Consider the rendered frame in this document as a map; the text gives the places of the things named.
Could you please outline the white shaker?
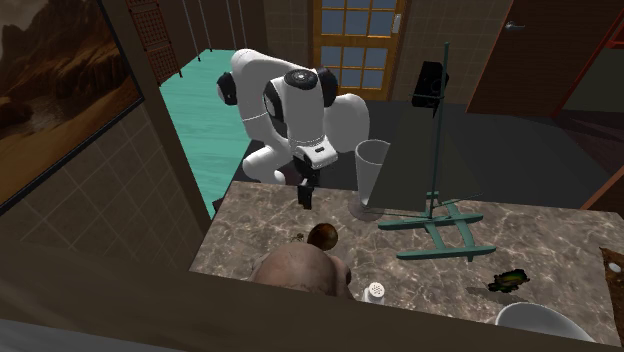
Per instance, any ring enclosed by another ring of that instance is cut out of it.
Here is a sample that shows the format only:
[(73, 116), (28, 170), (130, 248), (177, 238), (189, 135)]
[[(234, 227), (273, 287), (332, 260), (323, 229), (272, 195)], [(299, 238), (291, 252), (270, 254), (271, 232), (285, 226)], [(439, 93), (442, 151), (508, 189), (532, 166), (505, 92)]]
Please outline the white shaker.
[(362, 301), (371, 304), (384, 305), (385, 288), (379, 282), (371, 282), (363, 291)]

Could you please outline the red lattice screen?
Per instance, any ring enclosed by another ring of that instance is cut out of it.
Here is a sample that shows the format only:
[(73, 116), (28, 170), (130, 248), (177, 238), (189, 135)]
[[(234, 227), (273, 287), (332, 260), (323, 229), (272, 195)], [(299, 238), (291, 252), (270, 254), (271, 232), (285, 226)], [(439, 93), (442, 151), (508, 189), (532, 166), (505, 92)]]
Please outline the red lattice screen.
[(158, 0), (125, 0), (158, 86), (182, 76)]

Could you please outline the clear tall cup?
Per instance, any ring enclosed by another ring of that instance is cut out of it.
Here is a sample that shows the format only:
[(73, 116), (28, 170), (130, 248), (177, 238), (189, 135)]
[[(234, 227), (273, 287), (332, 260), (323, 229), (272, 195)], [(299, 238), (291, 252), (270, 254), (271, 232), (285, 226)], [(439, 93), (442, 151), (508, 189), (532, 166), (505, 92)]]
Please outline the clear tall cup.
[(353, 216), (362, 221), (376, 221), (383, 214), (383, 209), (371, 207), (369, 200), (389, 146), (384, 140), (369, 139), (355, 149), (358, 201)]

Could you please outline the white bowl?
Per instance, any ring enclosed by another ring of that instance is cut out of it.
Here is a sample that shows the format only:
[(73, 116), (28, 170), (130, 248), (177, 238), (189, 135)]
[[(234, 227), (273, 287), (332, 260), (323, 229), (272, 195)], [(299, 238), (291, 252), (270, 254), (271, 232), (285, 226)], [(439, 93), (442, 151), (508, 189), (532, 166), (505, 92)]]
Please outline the white bowl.
[(594, 342), (594, 339), (574, 321), (546, 306), (517, 302), (502, 308), (495, 324), (509, 328)]

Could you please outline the green standing frame with panel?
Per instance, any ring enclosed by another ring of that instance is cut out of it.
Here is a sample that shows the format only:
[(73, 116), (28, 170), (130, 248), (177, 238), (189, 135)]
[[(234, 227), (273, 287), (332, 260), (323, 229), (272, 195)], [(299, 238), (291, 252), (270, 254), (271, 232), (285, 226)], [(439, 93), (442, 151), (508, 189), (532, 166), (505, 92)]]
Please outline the green standing frame with panel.
[[(448, 71), (450, 43), (443, 44), (442, 80)], [(400, 260), (424, 260), (476, 256), (494, 252), (492, 245), (477, 245), (469, 229), (483, 219), (480, 213), (462, 213), (454, 200), (442, 201), (438, 191), (439, 160), (446, 98), (436, 114), (429, 108), (416, 107), (406, 113), (385, 156), (380, 179), (373, 188), (369, 205), (383, 209), (376, 220), (380, 230), (424, 229), (434, 247), (399, 252)]]

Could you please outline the brown patterned thing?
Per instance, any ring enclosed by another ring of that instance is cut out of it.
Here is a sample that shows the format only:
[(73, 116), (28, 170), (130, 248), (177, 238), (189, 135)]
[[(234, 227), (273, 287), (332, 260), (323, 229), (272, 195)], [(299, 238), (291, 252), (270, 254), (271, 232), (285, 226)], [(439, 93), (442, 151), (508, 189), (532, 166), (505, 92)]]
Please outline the brown patterned thing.
[(600, 247), (614, 315), (624, 318), (624, 254)]

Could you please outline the small brown round ball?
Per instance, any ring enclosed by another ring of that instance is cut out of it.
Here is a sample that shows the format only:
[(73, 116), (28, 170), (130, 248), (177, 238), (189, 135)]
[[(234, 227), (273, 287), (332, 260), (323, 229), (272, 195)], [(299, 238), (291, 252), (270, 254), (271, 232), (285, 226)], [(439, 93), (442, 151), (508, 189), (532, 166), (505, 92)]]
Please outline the small brown round ball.
[(330, 223), (319, 223), (315, 225), (309, 232), (307, 243), (317, 248), (328, 251), (331, 250), (338, 242), (338, 232)]

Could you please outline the dark brown door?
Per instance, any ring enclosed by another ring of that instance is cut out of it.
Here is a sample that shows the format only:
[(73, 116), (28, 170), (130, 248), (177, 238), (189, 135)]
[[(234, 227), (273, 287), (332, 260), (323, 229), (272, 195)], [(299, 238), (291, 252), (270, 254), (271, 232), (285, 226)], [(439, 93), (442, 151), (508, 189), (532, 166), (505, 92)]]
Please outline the dark brown door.
[(556, 116), (622, 10), (624, 0), (513, 0), (466, 111)]

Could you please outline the black box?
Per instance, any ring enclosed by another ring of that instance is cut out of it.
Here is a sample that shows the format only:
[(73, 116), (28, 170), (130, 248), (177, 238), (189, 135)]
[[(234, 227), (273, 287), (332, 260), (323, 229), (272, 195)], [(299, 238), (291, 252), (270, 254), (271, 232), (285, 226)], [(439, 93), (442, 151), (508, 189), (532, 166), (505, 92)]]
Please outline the black box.
[(436, 114), (440, 102), (444, 99), (442, 84), (447, 85), (449, 81), (448, 74), (445, 74), (445, 80), (442, 80), (443, 69), (444, 66), (440, 62), (423, 62), (412, 94), (413, 107), (429, 108)]

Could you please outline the framed desert landscape picture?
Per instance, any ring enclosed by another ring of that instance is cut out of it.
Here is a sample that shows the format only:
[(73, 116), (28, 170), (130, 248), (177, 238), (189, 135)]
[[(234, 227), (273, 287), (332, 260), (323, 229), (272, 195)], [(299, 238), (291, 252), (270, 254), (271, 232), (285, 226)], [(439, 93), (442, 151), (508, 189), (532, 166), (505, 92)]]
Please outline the framed desert landscape picture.
[(143, 99), (102, 0), (0, 0), (0, 215)]

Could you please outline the green and black flat blob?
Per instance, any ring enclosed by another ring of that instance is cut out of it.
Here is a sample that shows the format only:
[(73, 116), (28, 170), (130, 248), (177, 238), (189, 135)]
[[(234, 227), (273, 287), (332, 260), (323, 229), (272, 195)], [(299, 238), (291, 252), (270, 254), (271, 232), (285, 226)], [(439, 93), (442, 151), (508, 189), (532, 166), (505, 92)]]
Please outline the green and black flat blob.
[(497, 274), (494, 281), (487, 285), (491, 292), (510, 293), (518, 290), (519, 286), (530, 281), (523, 269), (514, 269), (511, 271)]

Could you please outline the wooden door with glass panes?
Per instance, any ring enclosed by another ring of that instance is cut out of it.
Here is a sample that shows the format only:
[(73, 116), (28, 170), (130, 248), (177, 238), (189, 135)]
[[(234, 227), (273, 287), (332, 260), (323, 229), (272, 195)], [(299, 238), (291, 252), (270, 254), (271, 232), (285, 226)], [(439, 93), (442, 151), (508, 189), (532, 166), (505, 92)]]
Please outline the wooden door with glass panes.
[(312, 57), (340, 94), (391, 99), (410, 0), (311, 0)]

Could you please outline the large brown round pot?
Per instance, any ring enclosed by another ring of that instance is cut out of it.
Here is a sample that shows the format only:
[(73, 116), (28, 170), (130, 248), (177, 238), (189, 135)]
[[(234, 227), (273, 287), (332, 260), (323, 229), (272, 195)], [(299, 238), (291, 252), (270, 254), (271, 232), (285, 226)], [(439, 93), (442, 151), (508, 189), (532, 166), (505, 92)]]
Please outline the large brown round pot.
[(354, 300), (351, 278), (340, 258), (308, 243), (291, 242), (260, 257), (248, 281)]

